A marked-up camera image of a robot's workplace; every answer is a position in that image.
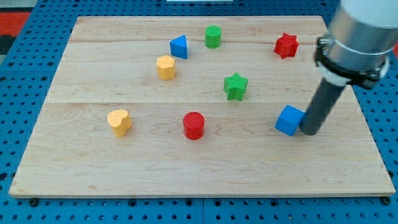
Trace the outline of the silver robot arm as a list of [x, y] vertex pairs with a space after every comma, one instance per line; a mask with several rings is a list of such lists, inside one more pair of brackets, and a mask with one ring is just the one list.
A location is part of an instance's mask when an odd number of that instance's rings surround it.
[[372, 89], [397, 42], [397, 0], [341, 0], [318, 39], [315, 63], [330, 84]]

